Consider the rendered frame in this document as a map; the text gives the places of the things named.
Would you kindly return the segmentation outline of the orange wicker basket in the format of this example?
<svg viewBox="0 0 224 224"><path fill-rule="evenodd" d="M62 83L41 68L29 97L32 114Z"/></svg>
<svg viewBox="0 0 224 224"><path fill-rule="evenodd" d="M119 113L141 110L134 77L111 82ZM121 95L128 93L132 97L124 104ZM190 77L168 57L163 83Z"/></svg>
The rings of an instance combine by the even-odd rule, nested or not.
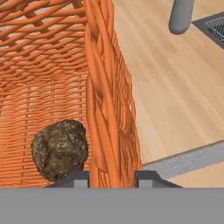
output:
<svg viewBox="0 0 224 224"><path fill-rule="evenodd" d="M135 185L136 110L113 0L0 0L0 189L48 186L31 143L64 119L87 130L92 187Z"/></svg>

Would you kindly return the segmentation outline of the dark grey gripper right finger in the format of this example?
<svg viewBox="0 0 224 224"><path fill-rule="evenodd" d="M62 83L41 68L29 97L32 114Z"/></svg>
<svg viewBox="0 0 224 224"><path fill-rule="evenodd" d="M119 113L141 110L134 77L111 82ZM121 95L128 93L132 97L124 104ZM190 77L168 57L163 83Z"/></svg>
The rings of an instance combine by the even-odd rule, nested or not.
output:
<svg viewBox="0 0 224 224"><path fill-rule="evenodd" d="M156 171L136 171L135 181L135 188L180 188L180 185L162 179Z"/></svg>

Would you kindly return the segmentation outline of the brown round bread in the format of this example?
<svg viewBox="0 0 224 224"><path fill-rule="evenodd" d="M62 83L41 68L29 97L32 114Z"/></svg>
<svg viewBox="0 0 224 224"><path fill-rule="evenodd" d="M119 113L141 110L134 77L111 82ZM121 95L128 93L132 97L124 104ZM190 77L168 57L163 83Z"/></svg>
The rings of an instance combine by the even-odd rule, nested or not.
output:
<svg viewBox="0 0 224 224"><path fill-rule="evenodd" d="M52 182L82 171L88 159L85 127L74 119L44 127L31 141L31 156L41 176Z"/></svg>

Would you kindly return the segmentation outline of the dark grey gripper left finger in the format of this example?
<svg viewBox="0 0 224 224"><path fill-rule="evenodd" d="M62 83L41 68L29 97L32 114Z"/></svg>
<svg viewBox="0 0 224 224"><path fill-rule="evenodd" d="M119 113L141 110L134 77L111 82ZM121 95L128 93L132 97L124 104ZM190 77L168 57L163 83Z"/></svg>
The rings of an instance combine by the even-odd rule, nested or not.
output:
<svg viewBox="0 0 224 224"><path fill-rule="evenodd" d="M72 171L65 179L57 181L48 188L89 188L88 171Z"/></svg>

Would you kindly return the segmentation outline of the grey tap spout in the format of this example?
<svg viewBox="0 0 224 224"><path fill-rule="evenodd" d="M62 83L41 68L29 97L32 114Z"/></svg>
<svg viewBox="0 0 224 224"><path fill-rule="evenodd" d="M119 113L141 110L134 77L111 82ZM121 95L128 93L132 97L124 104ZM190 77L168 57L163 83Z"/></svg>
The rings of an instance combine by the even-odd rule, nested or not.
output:
<svg viewBox="0 0 224 224"><path fill-rule="evenodd" d="M174 0L169 20L169 30L180 35L187 31L193 14L194 0Z"/></svg>

